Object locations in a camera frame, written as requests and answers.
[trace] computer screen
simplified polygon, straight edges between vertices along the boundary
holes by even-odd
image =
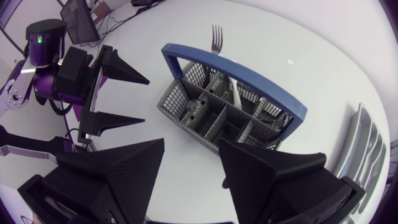
[[[61,11],[73,44],[100,40],[86,0],[69,0]]]

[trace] wall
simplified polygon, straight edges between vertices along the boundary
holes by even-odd
[[[294,21],[349,56],[372,81],[386,111],[390,139],[398,139],[398,45],[378,0],[230,1]]]

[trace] cutlery basket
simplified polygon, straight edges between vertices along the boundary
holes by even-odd
[[[225,138],[264,149],[277,149],[304,120],[306,107],[260,74],[218,55],[177,44],[162,53],[175,78],[157,104],[176,125],[218,154]],[[182,70],[177,58],[189,60]],[[204,67],[210,69],[206,76]],[[238,81],[242,104],[234,106],[233,86]],[[194,111],[187,105],[200,103]]]

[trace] silver fork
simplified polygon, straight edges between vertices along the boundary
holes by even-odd
[[[223,48],[223,28],[220,26],[212,25],[213,40],[211,42],[211,53],[219,55]],[[211,69],[202,65],[202,69],[205,73],[205,81],[203,87],[206,87],[210,82]]]
[[[213,25],[213,43],[211,44],[211,53],[219,55],[221,52],[221,49],[223,48],[223,28],[219,26],[214,26]],[[233,87],[233,95],[234,95],[234,106],[241,110],[242,109],[242,103],[241,103],[241,98],[239,97],[239,92],[238,92],[238,81],[235,79],[228,77],[229,82],[231,82],[232,87]]]
[[[213,40],[211,42],[211,53],[219,55],[221,52],[221,49],[223,48],[223,28],[220,26],[215,26],[212,25],[212,30],[213,30]],[[201,65],[204,73],[205,73],[205,80],[203,82],[203,87],[206,88],[206,86],[210,83],[210,72],[211,69]],[[188,102],[187,109],[189,111],[195,111],[200,104],[199,99],[192,99],[191,101]]]
[[[211,43],[211,53],[219,55],[223,48],[223,28],[213,25],[213,41]]]

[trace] white tabletop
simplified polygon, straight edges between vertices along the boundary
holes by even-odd
[[[330,43],[291,21],[249,6],[168,0],[125,23],[104,41],[118,49],[119,56],[148,78],[150,85],[108,80],[99,91],[96,110],[145,118],[146,122],[92,138],[98,149],[165,139],[149,218],[176,223],[238,222],[229,190],[221,188],[224,171],[219,157],[156,108],[173,80],[161,48],[175,43],[210,51],[212,24],[223,27],[224,57],[264,75],[308,108],[305,121],[281,144],[280,151],[322,152],[327,156],[325,167],[333,171],[360,102],[389,149],[387,119],[376,90],[364,72]],[[77,125],[73,116],[67,116],[69,128]],[[377,190],[359,223],[368,223],[381,199],[389,150],[386,158]]]

